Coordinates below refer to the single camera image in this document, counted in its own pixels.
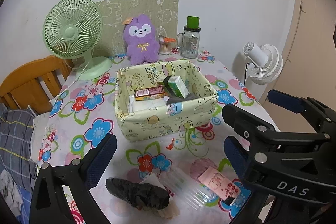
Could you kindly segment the white beige sock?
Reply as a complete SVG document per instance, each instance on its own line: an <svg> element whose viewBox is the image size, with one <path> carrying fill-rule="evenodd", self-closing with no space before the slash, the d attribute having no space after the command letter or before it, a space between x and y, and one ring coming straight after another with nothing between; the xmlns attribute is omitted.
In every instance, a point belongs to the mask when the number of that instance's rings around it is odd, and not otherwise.
<svg viewBox="0 0 336 224"><path fill-rule="evenodd" d="M149 197L144 201L143 209L150 209L156 216L164 219L173 219L180 215L180 209L156 174L148 174L140 184L150 185Z"/></svg>

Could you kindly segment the green desk fan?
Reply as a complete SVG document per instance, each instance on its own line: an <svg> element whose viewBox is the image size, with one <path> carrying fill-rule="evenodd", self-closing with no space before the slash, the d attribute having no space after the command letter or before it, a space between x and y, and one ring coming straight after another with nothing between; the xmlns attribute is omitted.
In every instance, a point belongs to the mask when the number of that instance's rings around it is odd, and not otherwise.
<svg viewBox="0 0 336 224"><path fill-rule="evenodd" d="M96 79L107 73L112 62L93 56L102 34L102 15L91 0L62 0L48 13L43 24L43 41L49 51L63 60L83 58L76 70L80 81Z"/></svg>

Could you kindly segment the yellow cartoon tissue pack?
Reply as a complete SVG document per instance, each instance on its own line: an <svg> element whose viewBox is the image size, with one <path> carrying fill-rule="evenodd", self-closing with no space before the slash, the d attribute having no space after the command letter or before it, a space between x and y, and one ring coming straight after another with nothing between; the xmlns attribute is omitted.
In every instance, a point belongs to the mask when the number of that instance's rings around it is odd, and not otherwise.
<svg viewBox="0 0 336 224"><path fill-rule="evenodd" d="M163 98L165 96L165 90L163 86L154 86L151 88L144 88L135 91L134 97L136 101L155 100Z"/></svg>

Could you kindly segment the pink sachet packet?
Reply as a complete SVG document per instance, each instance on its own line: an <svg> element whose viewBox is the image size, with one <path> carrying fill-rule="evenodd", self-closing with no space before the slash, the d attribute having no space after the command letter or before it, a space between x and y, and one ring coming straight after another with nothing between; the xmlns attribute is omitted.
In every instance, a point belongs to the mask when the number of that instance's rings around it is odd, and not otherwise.
<svg viewBox="0 0 336 224"><path fill-rule="evenodd" d="M240 194L240 188L218 170L208 167L198 180L219 196L226 205L232 205Z"/></svg>

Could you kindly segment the small cup orange lid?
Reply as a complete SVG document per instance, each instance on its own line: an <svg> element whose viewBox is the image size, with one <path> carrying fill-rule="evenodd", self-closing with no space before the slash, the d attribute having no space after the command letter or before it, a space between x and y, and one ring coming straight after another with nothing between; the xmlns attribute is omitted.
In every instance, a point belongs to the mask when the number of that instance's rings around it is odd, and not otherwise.
<svg viewBox="0 0 336 224"><path fill-rule="evenodd" d="M161 55L168 55L171 52L171 49L176 46L176 39L159 36L159 45L159 53Z"/></svg>

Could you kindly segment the glass jar green lid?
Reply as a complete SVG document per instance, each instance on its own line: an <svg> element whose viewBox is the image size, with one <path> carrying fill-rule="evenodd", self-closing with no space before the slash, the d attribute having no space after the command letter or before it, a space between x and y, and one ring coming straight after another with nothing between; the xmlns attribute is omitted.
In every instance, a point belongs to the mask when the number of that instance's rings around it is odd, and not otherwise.
<svg viewBox="0 0 336 224"><path fill-rule="evenodd" d="M179 53L183 58L196 59L198 56L201 33L199 21L199 17L188 16L183 32L177 34L177 45Z"/></svg>

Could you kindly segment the purple plush bunny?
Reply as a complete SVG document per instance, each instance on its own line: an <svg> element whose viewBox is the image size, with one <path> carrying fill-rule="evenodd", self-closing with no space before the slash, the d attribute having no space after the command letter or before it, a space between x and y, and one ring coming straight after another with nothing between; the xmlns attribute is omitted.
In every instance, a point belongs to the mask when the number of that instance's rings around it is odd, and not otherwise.
<svg viewBox="0 0 336 224"><path fill-rule="evenodd" d="M141 14L127 18L123 22L123 39L126 43L126 55L131 65L158 61L159 42L155 38L155 27L150 18Z"/></svg>

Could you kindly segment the clear plastic bag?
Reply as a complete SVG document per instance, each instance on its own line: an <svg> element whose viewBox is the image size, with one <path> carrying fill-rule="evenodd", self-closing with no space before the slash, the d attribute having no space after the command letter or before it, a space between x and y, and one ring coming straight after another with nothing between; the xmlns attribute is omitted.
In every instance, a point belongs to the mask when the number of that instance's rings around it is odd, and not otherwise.
<svg viewBox="0 0 336 224"><path fill-rule="evenodd" d="M217 195L206 186L198 184L179 168L170 168L159 175L159 181L175 196L198 210L217 199Z"/></svg>

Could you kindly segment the black sock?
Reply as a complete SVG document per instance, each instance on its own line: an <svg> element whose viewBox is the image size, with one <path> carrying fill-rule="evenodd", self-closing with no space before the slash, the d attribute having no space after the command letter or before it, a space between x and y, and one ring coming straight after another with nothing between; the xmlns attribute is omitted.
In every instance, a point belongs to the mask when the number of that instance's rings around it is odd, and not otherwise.
<svg viewBox="0 0 336 224"><path fill-rule="evenodd" d="M149 184L143 185L115 177L107 178L105 180L105 186L111 195L127 202L135 208L142 207L150 193Z"/></svg>

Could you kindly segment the yellow cartoon fabric box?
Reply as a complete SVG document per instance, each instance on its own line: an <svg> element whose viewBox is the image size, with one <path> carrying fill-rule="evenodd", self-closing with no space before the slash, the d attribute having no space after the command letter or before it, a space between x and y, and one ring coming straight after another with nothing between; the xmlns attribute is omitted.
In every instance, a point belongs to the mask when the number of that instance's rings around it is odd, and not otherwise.
<svg viewBox="0 0 336 224"><path fill-rule="evenodd" d="M190 60L165 61L117 71L114 109L118 126L128 141L140 141L205 125L216 109L218 94ZM179 76L194 100L167 106L129 110L135 91L157 86L166 76Z"/></svg>

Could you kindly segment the olive cartoon cardboard panel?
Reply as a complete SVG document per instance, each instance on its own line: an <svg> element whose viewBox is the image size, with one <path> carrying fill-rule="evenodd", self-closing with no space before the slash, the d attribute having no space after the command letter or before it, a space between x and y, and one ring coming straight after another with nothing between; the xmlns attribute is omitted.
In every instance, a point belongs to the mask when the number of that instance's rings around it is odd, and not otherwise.
<svg viewBox="0 0 336 224"><path fill-rule="evenodd" d="M141 14L151 19L157 36L177 35L179 0L104 0L97 2L97 6L102 14L102 33L94 56L125 54L122 23Z"/></svg>

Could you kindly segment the white standing fan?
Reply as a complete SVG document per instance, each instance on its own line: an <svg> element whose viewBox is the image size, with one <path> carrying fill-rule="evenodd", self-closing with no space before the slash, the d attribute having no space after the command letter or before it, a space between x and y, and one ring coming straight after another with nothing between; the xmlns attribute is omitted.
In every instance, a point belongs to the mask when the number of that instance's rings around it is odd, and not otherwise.
<svg viewBox="0 0 336 224"><path fill-rule="evenodd" d="M258 46L248 42L243 47L244 55L250 60L249 77L257 85L267 85L273 82L281 73L283 58L278 49L272 44Z"/></svg>

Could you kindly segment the floral tablecloth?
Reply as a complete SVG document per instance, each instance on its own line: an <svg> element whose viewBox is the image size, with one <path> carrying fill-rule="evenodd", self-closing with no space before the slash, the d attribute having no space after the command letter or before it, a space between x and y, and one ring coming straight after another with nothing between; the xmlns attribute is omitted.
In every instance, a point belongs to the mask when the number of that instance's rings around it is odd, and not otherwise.
<svg viewBox="0 0 336 224"><path fill-rule="evenodd" d="M41 146L34 145L39 159L38 168L45 162L52 166L68 165L73 159L82 159L98 145L100 135L113 133L117 138L117 151L101 178L98 186L91 189L92 196L111 223L230 223L247 201L250 192L242 187L231 163L224 153L223 143L227 136L235 135L222 118L222 107L235 104L261 119L275 125L266 110L244 85L213 54L201 50L196 59L194 72L200 71L218 92L218 102L208 125L192 122L189 116L182 118L181 105L173 105L165 114L178 122L179 130L172 131L173 122L162 123L158 110L140 119L136 127L141 132L159 133L159 137L129 142L122 134L114 112L116 76L119 69L130 66L127 57L111 57L112 67L107 74L91 81L77 81L66 90L50 112L44 129ZM120 177L141 182L152 173L161 174L170 168L180 168L197 181L209 166L230 178L241 189L240 196L232 206L214 197L195 210L183 200L173 197L180 214L164 219L150 209L137 210L126 202L112 196L105 187L108 177Z"/></svg>

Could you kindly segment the green tissue pack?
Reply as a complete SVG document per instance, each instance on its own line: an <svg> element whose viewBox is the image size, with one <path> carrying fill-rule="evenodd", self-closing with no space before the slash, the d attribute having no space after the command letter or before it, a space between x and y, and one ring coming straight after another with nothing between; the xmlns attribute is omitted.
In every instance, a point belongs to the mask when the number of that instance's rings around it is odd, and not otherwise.
<svg viewBox="0 0 336 224"><path fill-rule="evenodd" d="M178 98L186 99L189 91L180 76L166 76L163 85L167 91Z"/></svg>

